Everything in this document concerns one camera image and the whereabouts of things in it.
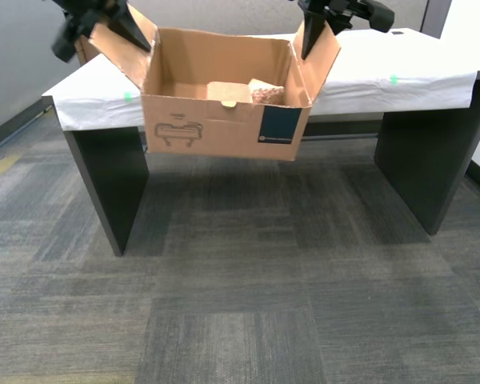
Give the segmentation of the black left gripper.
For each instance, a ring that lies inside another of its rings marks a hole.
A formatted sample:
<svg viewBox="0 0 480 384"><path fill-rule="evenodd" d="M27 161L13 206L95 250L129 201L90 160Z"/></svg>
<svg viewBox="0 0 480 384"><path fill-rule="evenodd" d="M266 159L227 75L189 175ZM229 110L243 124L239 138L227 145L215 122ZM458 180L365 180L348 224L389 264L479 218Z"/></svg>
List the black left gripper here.
<svg viewBox="0 0 480 384"><path fill-rule="evenodd" d="M150 52L151 45L134 20L126 0L62 0L62 8L65 20L51 49L63 62L69 62L76 55L77 40L81 36L88 38L102 17L108 18L110 30Z"/></svg>

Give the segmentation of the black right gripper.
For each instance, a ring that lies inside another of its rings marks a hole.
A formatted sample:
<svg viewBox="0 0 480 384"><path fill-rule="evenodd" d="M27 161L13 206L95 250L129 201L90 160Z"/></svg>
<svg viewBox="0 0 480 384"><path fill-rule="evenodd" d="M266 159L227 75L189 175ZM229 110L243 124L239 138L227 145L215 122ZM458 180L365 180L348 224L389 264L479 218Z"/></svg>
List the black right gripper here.
<svg viewBox="0 0 480 384"><path fill-rule="evenodd" d="M306 60L327 23L334 34L351 29L353 17L368 21L371 29L388 32L394 24L394 12L378 1L298 0L304 13L302 60Z"/></svg>

